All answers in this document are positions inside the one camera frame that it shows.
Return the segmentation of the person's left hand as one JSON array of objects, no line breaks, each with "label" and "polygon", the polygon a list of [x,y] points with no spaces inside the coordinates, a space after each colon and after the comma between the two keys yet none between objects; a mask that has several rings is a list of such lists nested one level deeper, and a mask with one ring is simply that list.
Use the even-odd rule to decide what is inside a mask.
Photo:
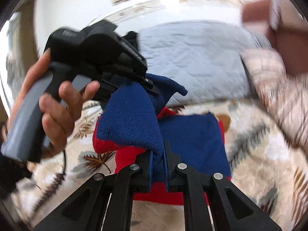
[{"label": "person's left hand", "polygon": [[[50,58],[51,50],[47,49],[39,60],[29,68],[7,120],[6,128],[8,130],[30,88],[47,71]],[[42,159],[52,158],[65,149],[67,138],[73,133],[75,121],[81,117],[83,103],[92,99],[99,87],[98,81],[92,81],[87,84],[84,92],[80,93],[71,82],[62,82],[59,87],[59,96],[67,104],[66,106],[61,105],[48,93],[40,96],[39,108],[43,113],[42,126],[51,142],[50,146],[42,152]]]}]

